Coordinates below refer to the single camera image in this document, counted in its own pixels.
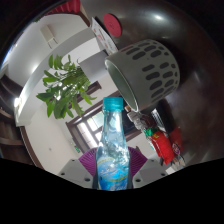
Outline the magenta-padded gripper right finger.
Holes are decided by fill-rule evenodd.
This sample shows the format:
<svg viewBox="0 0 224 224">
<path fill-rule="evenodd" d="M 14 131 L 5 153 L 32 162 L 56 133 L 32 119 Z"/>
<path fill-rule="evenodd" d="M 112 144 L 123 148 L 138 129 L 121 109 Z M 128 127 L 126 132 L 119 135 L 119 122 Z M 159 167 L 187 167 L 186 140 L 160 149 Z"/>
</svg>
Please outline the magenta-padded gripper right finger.
<svg viewBox="0 0 224 224">
<path fill-rule="evenodd" d="M 130 189 L 146 186 L 167 176 L 166 170 L 155 159 L 147 159 L 138 150 L 129 147 L 129 181 Z"/>
</svg>

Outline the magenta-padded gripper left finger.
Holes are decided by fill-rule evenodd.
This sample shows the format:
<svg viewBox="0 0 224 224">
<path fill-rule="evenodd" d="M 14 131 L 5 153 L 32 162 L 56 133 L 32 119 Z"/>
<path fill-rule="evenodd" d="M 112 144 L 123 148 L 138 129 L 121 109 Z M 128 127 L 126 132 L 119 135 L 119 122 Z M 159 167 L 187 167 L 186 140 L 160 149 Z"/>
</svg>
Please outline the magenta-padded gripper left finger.
<svg viewBox="0 0 224 224">
<path fill-rule="evenodd" d="M 98 183 L 95 153 L 96 148 L 93 148 L 79 159 L 70 159 L 58 176 L 83 188 L 96 189 Z"/>
</svg>

